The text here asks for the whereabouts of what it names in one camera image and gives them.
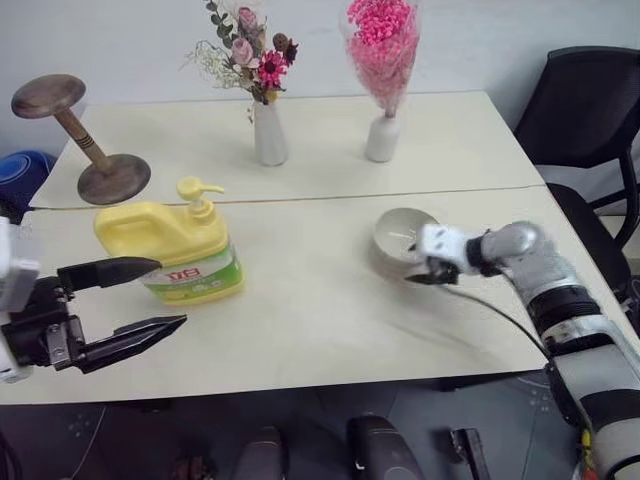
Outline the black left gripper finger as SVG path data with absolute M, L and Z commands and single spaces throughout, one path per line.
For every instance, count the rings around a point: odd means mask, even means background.
M 57 276 L 67 292 L 76 292 L 129 283 L 161 267 L 156 260 L 125 256 L 60 268 Z
M 171 336 L 187 321 L 187 315 L 154 317 L 116 329 L 105 339 L 85 345 L 76 359 L 84 374 L 92 373 L 144 353 Z

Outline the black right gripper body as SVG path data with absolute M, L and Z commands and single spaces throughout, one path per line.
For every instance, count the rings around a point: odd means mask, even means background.
M 426 267 L 429 285 L 456 285 L 458 283 L 459 268 L 454 263 L 436 257 L 428 257 Z

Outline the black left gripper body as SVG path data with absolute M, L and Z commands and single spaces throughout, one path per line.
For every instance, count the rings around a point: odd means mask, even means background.
M 45 277 L 35 282 L 26 305 L 9 314 L 9 323 L 1 331 L 19 367 L 62 370 L 85 359 L 80 319 L 68 309 L 74 298 L 74 289 L 65 279 Z

